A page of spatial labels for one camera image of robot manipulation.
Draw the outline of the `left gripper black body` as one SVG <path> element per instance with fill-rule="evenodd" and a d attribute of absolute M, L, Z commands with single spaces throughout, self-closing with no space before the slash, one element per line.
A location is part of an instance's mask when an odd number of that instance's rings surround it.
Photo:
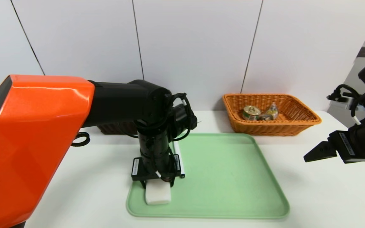
<path fill-rule="evenodd" d="M 181 175 L 180 157 L 172 153 L 170 143 L 178 134 L 168 131 L 148 133 L 138 131 L 140 157 L 133 159 L 133 181 L 161 179 L 174 181 Z"/>

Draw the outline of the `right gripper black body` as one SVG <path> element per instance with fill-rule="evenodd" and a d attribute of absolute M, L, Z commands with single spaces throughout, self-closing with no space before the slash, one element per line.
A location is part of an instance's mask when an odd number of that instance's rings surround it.
<path fill-rule="evenodd" d="M 329 134 L 328 141 L 343 163 L 365 162 L 365 124 L 354 125 L 347 131 L 334 131 Z"/>

